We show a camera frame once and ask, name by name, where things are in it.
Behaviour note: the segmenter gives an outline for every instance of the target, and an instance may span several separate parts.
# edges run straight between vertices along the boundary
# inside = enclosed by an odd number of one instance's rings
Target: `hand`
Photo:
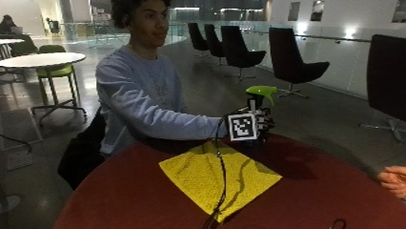
[[[406,198],[406,167],[386,167],[380,173],[382,187],[388,188],[398,198]]]

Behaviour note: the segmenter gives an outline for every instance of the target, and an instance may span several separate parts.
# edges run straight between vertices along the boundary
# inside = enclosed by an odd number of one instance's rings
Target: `yellow napkin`
[[[240,210],[283,178],[261,163],[219,141],[227,166],[227,200],[217,221]],[[168,178],[211,215],[224,192],[224,177],[215,140],[160,162]]]

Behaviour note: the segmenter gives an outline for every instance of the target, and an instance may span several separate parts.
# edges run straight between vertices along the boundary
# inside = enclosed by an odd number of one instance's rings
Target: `black cable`
[[[23,143],[24,145],[28,146],[28,153],[32,152],[34,148],[32,148],[31,144],[28,143],[28,141],[24,141],[24,140],[20,140],[20,139],[15,139],[15,138],[12,138],[10,136],[6,136],[6,135],[2,135],[2,134],[0,134],[0,136],[3,136],[6,139],[8,139],[11,141],[16,141],[16,142]]]
[[[223,169],[223,173],[224,173],[224,184],[225,184],[225,186],[224,186],[224,192],[221,194],[221,197],[220,197],[220,200],[217,202],[216,208],[213,209],[213,213],[211,214],[211,216],[208,217],[208,219],[204,223],[203,229],[211,228],[211,226],[212,226],[212,224],[216,220],[216,217],[220,214],[220,207],[227,200],[227,191],[228,191],[228,189],[227,189],[227,166],[225,166],[225,161],[224,161],[224,158],[221,156],[220,148],[219,148],[219,130],[220,130],[221,124],[225,121],[227,117],[228,117],[228,114],[225,116],[223,116],[223,118],[219,120],[219,126],[217,126],[217,131],[216,131],[216,138],[215,138],[215,145],[216,145],[217,157],[220,158],[221,169]]]

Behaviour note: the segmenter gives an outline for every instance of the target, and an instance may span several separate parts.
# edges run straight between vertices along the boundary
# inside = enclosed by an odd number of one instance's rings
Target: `young man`
[[[96,68],[106,157],[148,136],[177,140],[216,136],[220,118],[187,113],[176,68],[157,52],[169,28],[169,5],[171,0],[112,0],[115,25],[128,29],[131,38]],[[220,136],[225,133],[223,125]]]

